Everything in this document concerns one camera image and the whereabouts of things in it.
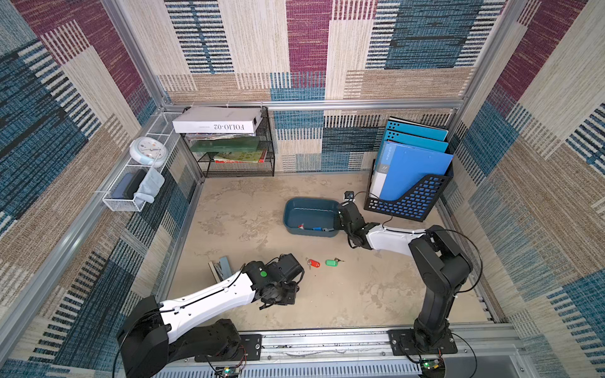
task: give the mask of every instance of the black wire rack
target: black wire rack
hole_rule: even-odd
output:
[[[399,199],[385,201],[370,195],[374,170],[370,170],[370,180],[364,202],[364,209],[375,213],[392,215],[413,221],[424,221],[453,177],[451,165],[445,175],[426,175]]]
[[[201,157],[193,152],[201,172],[205,178],[214,177],[262,177],[275,175],[275,149],[273,147],[273,136],[271,124],[266,107],[262,107],[261,123],[256,130],[259,138],[257,151],[267,150],[262,163],[217,163],[214,157],[217,152],[206,152]]]

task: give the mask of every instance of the blue binder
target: blue binder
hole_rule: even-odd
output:
[[[444,141],[445,137],[448,135],[448,131],[445,129],[433,128],[430,126],[421,125],[419,123],[394,118],[388,119],[387,130],[404,132],[406,134],[416,135],[419,137],[430,138],[440,141]]]
[[[397,200],[425,175],[445,174],[452,158],[443,152],[386,141],[370,193],[383,200]]]
[[[448,147],[447,142],[442,142],[440,140],[417,137],[416,135],[409,135],[403,132],[397,132],[393,130],[386,129],[384,131],[384,139],[383,140],[392,140],[394,142],[403,143],[405,145],[410,145],[414,147],[432,149],[437,152],[445,152],[445,149]]]

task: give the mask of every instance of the wire shelf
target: wire shelf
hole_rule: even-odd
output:
[[[217,163],[216,152],[191,152],[206,178],[212,177],[266,177],[275,175],[275,150],[267,108],[263,108],[261,123],[256,130],[259,138],[257,151],[267,151],[262,163]]]
[[[127,174],[136,173],[139,170],[143,170],[147,173],[149,169],[155,169],[158,173],[162,173],[166,164],[170,161],[172,152],[180,138],[180,134],[174,132],[174,128],[172,127],[172,121],[180,114],[181,113],[179,112],[164,112],[160,117],[157,117],[153,125],[151,125],[145,136],[153,138],[164,145],[166,148],[166,160],[161,166],[153,167],[156,161],[150,165],[143,165],[133,158],[128,159],[128,162],[124,165],[120,174],[111,183],[109,190],[105,192],[105,195],[103,196],[103,202],[111,211],[140,212],[143,210],[147,202],[137,204],[134,200],[119,200],[112,198],[112,196],[124,176]]]

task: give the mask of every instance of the blue plastic basin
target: blue plastic basin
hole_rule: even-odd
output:
[[[331,238],[336,236],[338,230],[317,231],[312,228],[334,229],[339,223],[338,202],[334,200],[296,197],[286,203],[284,225],[288,232],[295,235]],[[298,228],[300,224],[304,225],[304,230]]]

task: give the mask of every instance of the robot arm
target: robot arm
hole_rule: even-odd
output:
[[[126,376],[148,378],[167,363],[186,357],[232,357],[241,339],[230,320],[196,326],[255,301],[263,303],[261,310],[294,304],[303,276],[304,269],[288,254],[266,265],[249,262],[224,281],[184,297],[159,304],[153,296],[143,298],[117,335]]]
[[[402,351],[455,353],[441,348],[441,343],[449,332],[448,316],[454,296],[473,270],[465,252],[441,226],[426,230],[386,229],[380,223],[366,223],[352,201],[341,204],[338,210],[352,248],[386,249],[412,256],[427,286],[422,310],[414,321],[412,340],[399,340],[398,345],[407,345]]]

